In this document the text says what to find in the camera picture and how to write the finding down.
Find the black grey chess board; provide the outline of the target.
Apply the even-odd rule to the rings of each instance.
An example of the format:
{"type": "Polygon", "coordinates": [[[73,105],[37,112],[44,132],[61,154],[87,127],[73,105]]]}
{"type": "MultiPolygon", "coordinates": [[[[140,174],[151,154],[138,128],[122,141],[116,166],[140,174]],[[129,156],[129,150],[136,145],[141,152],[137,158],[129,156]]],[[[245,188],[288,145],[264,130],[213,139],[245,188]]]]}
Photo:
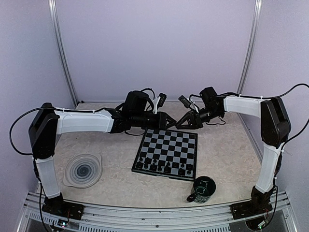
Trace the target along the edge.
{"type": "Polygon", "coordinates": [[[197,169],[198,134],[179,130],[148,129],[141,140],[135,157],[132,172],[163,176],[171,179],[194,181],[197,169]],[[143,157],[143,167],[137,168],[137,162],[143,157]],[[155,164],[156,171],[150,169],[155,164]],[[187,164],[192,164],[191,175],[187,175],[187,164]],[[170,173],[164,173],[164,167],[170,167],[170,173]]]}

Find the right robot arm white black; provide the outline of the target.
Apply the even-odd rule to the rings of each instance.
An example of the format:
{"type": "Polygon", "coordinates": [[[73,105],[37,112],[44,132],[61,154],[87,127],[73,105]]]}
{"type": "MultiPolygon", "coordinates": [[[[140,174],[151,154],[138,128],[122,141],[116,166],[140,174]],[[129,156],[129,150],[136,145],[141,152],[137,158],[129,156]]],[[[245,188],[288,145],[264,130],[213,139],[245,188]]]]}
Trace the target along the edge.
{"type": "Polygon", "coordinates": [[[272,210],[270,197],[275,189],[275,178],[281,167],[282,149],[291,131],[291,123],[280,97],[244,97],[235,93],[218,95],[214,88],[203,89],[200,98],[204,107],[187,112],[176,124],[177,129],[202,128],[213,118],[225,113],[239,113],[260,119],[264,153],[258,180],[251,192],[251,199],[231,205],[234,219],[258,215],[272,210]]]}

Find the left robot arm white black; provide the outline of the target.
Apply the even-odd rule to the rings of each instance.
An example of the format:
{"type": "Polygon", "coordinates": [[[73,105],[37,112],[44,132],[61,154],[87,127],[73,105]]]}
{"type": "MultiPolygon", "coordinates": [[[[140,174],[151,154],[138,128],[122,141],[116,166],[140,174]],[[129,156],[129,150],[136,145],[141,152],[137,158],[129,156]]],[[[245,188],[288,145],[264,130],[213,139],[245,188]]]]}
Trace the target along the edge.
{"type": "Polygon", "coordinates": [[[114,109],[103,107],[88,111],[60,109],[44,103],[28,130],[34,170],[45,192],[42,211],[67,217],[74,213],[80,216],[84,209],[81,204],[64,201],[59,190],[53,158],[57,135],[89,131],[122,133],[132,127],[166,130],[176,125],[175,119],[158,110],[166,98],[160,93],[152,100],[144,90],[134,90],[114,109]]]}

